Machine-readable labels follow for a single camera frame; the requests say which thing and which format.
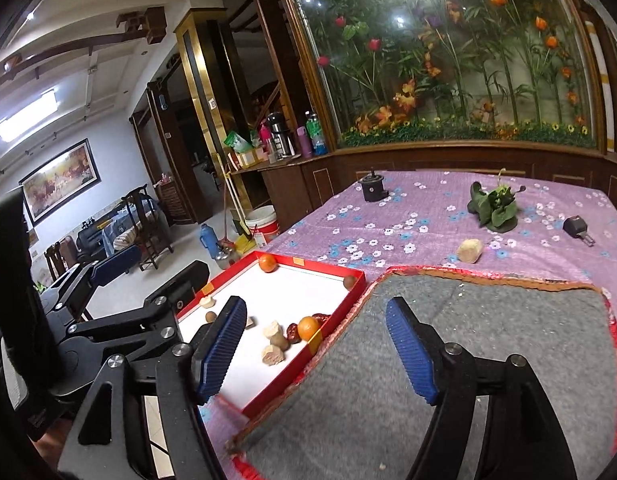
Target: flower display case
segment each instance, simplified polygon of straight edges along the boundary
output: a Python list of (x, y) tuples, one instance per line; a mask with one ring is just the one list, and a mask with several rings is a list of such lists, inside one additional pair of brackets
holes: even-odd
[(597, 68), (569, 0), (293, 1), (338, 147), (598, 145)]

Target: ceiling light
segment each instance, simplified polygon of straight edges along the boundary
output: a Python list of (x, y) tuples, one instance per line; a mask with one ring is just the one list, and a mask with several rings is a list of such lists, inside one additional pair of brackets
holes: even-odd
[(0, 137), (4, 142), (11, 142), (57, 110), (55, 92), (46, 92), (15, 115), (0, 121)]

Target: silver thermos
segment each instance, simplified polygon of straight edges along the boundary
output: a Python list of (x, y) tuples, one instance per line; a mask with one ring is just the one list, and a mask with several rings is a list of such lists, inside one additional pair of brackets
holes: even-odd
[(266, 120), (269, 123), (278, 158), (288, 158), (295, 155), (295, 149), (289, 138), (290, 131), (286, 128), (284, 114), (273, 112), (272, 114), (268, 114)]

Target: orange fruit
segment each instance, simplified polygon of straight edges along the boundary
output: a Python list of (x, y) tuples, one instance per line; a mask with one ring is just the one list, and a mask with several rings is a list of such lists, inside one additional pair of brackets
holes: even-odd
[(311, 339), (319, 330), (319, 321), (311, 316), (306, 316), (300, 319), (298, 323), (298, 334), (303, 341)]
[(260, 269), (264, 272), (273, 272), (277, 269), (277, 260), (272, 254), (262, 254), (262, 256), (258, 259), (258, 263), (260, 265)]

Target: golden pillar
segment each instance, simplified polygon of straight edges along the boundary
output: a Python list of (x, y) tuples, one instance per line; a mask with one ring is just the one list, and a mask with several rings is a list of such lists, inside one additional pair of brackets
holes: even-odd
[[(192, 102), (213, 164), (230, 170), (224, 140), (235, 130), (246, 140), (255, 126), (252, 101), (246, 86), (226, 9), (190, 9), (175, 28), (182, 66)], [(239, 201), (246, 211), (269, 201), (257, 171), (232, 174)]]

